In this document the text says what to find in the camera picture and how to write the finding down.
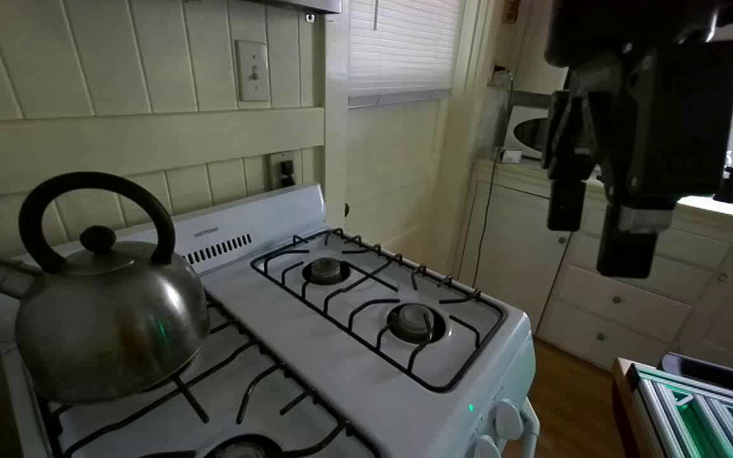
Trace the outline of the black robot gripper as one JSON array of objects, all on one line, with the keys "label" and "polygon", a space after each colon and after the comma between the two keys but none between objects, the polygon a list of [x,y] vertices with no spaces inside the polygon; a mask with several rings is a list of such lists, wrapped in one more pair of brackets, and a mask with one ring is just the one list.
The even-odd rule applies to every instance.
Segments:
[{"label": "black robot gripper", "polygon": [[597,271],[646,278],[665,210],[718,190],[733,117],[733,0],[554,0],[544,61],[553,93],[546,227],[578,232],[585,177],[600,168]]}]

